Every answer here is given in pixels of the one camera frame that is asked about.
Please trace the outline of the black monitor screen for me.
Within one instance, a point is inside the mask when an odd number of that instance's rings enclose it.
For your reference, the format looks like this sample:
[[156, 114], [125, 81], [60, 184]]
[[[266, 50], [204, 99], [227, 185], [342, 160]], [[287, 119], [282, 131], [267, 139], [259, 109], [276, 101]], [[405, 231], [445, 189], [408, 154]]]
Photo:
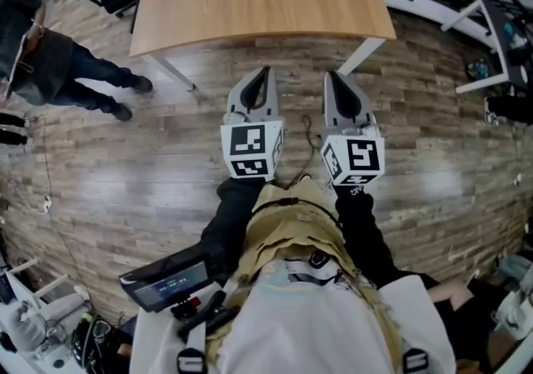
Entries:
[[224, 272], [224, 251], [197, 243], [118, 277], [124, 292], [145, 312], [160, 312], [210, 286]]

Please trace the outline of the white side desk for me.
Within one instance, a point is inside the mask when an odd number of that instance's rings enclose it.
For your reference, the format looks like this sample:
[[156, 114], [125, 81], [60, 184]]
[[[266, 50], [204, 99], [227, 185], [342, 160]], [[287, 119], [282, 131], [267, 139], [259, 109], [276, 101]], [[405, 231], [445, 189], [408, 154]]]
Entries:
[[521, 31], [501, 10], [489, 0], [475, 0], [471, 5], [458, 12], [451, 20], [441, 25], [443, 32], [458, 25], [472, 14], [479, 12], [486, 20], [488, 28], [482, 31], [492, 43], [491, 49], [496, 52], [501, 65], [501, 73], [456, 88], [457, 94], [473, 92], [475, 90], [510, 83], [520, 90], [527, 90], [528, 84], [533, 83], [529, 78], [528, 68], [525, 64], [514, 65], [511, 61], [511, 52], [519, 50], [519, 54], [526, 48], [529, 40], [525, 32]]

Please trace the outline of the person's khaki trousers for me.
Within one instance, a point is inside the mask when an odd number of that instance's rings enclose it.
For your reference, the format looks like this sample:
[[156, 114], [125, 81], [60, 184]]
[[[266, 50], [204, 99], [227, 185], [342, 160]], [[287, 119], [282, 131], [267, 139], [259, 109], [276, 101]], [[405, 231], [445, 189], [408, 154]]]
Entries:
[[278, 252], [288, 250], [294, 257], [302, 248], [328, 253], [350, 278], [357, 279], [336, 209], [318, 184], [307, 178], [288, 190], [264, 186], [247, 224], [237, 276], [252, 278]]

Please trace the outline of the person's white shirt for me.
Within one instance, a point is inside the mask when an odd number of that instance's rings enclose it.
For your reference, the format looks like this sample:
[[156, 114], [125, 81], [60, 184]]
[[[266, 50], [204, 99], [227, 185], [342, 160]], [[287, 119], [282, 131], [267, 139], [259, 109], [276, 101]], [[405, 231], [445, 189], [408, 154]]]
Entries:
[[425, 351], [429, 374], [456, 374], [443, 322], [417, 275], [382, 288], [351, 280], [335, 262], [313, 269], [276, 259], [259, 272], [208, 374], [403, 374], [403, 354]]

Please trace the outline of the white table leg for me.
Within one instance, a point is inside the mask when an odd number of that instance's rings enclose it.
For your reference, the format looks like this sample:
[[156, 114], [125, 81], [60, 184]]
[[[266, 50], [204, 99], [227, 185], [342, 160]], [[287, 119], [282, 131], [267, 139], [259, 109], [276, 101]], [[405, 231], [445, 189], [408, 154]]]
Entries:
[[197, 88], [195, 83], [183, 75], [176, 67], [174, 67], [174, 65], [169, 62], [165, 56], [149, 55], [147, 58], [153, 61], [174, 82], [182, 84], [188, 92], [191, 92]]
[[372, 55], [386, 40], [384, 38], [367, 37], [352, 55], [339, 67], [338, 72], [348, 76], [354, 72], [367, 58]]

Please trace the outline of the person's left forearm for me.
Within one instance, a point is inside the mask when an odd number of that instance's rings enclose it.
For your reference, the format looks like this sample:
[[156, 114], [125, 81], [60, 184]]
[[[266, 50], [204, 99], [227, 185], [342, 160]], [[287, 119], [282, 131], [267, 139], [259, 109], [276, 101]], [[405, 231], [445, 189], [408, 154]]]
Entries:
[[201, 234], [201, 244], [218, 259], [222, 271], [216, 279], [227, 281], [238, 267], [247, 224], [259, 194], [266, 185], [264, 178], [228, 178], [217, 189], [220, 199], [214, 218]]

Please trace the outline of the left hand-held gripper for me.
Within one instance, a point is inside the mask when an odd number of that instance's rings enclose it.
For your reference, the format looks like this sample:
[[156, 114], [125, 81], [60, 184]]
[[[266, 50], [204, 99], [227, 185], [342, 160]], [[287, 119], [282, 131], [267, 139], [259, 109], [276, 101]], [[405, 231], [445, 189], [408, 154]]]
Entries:
[[220, 130], [223, 160], [230, 176], [271, 181], [283, 148], [285, 121], [281, 117], [253, 117], [246, 112], [276, 115], [274, 69], [259, 67], [242, 78], [229, 93], [228, 109]]

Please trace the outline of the small blue green object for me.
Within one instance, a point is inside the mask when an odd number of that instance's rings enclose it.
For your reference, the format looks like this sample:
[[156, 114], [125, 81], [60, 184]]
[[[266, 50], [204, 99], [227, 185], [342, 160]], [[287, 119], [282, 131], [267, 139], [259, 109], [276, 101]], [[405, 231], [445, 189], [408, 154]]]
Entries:
[[468, 63], [465, 68], [467, 79], [470, 82], [476, 82], [486, 79], [490, 76], [489, 65], [484, 59]]

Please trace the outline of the white clipboard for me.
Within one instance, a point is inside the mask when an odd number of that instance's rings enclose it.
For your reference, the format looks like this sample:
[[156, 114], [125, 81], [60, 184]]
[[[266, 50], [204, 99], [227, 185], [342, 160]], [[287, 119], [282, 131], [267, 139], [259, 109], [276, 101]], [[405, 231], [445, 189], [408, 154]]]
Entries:
[[10, 71], [8, 77], [7, 77], [7, 83], [8, 84], [12, 83], [14, 74], [16, 72], [17, 65], [18, 65], [19, 61], [21, 60], [22, 54], [23, 54], [24, 49], [25, 49], [25, 47], [27, 45], [27, 40], [28, 40], [28, 37], [27, 37], [27, 34], [25, 33], [25, 34], [22, 35], [19, 48], [18, 48], [18, 50], [16, 52], [15, 58], [13, 59], [11, 71]]

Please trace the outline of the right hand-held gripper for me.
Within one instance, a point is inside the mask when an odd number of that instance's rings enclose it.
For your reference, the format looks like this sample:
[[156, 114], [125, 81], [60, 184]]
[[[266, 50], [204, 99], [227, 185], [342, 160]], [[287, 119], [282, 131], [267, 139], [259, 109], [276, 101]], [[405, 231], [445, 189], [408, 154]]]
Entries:
[[337, 127], [338, 119], [364, 126], [327, 133], [321, 158], [332, 185], [354, 187], [374, 182], [385, 173], [385, 140], [371, 122], [368, 97], [353, 78], [335, 71], [325, 74], [322, 89], [326, 127]]

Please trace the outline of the person's right forearm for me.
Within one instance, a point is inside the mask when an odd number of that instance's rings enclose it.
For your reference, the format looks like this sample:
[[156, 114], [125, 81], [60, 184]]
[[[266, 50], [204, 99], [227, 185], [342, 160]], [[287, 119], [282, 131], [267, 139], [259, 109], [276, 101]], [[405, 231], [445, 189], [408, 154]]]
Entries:
[[373, 215], [374, 199], [363, 187], [334, 187], [345, 249], [362, 275], [381, 288], [412, 272], [399, 269]]

